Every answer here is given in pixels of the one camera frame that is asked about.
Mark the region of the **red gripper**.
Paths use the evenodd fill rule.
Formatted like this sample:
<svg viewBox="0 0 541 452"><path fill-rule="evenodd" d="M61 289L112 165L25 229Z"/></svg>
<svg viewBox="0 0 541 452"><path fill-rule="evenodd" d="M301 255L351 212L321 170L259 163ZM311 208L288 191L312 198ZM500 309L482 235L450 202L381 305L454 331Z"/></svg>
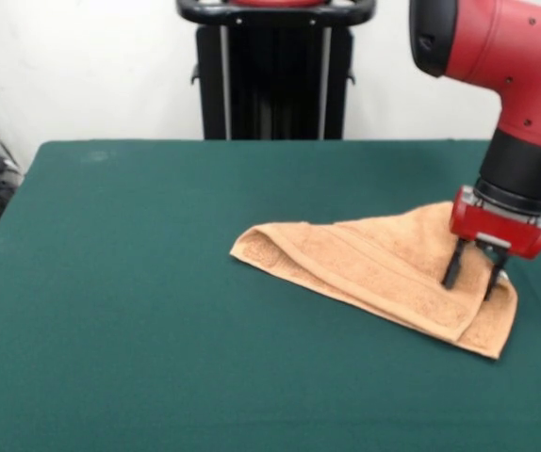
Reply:
<svg viewBox="0 0 541 452"><path fill-rule="evenodd" d="M483 242L498 249L483 249L491 262L484 301L491 297L509 255L534 259L541 253L541 215L513 213L478 197L471 186L461 186L453 201L450 230L459 238L441 284L453 288L467 241Z"/></svg>

